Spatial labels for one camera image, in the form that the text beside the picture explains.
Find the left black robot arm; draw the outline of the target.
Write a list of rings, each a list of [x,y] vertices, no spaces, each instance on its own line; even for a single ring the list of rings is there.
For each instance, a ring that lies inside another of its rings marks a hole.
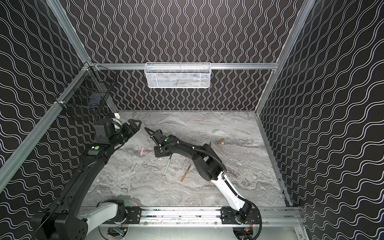
[[[96,139],[85,149],[73,177],[46,210],[32,217],[33,240],[84,240],[93,229],[107,221],[121,224],[128,219],[121,200],[103,202],[83,217],[79,216],[79,211],[96,176],[141,125],[140,120],[129,119],[119,124],[111,118],[94,124]]]

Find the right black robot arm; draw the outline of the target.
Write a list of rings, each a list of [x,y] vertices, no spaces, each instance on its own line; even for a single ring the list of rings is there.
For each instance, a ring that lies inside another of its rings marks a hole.
[[[208,144],[202,146],[184,142],[176,136],[165,136],[161,130],[153,131],[145,127],[146,132],[155,142],[155,157],[170,157],[179,154],[191,159],[199,175],[213,183],[228,201],[234,211],[235,221],[245,223],[252,209],[252,204],[235,189],[227,176],[227,168]]]

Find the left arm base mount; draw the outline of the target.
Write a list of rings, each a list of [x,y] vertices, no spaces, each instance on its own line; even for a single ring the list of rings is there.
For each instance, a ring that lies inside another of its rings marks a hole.
[[[139,224],[141,220],[142,208],[140,207],[125,207],[125,210],[118,210],[117,215],[105,221],[107,225],[130,225]]]

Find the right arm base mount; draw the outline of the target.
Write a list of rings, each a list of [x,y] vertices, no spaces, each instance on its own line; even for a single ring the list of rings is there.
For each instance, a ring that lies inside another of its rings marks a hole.
[[[261,222],[260,212],[255,208],[245,213],[230,207],[223,207],[220,209],[220,219],[223,225],[250,225],[251,221],[252,224],[259,225]]]

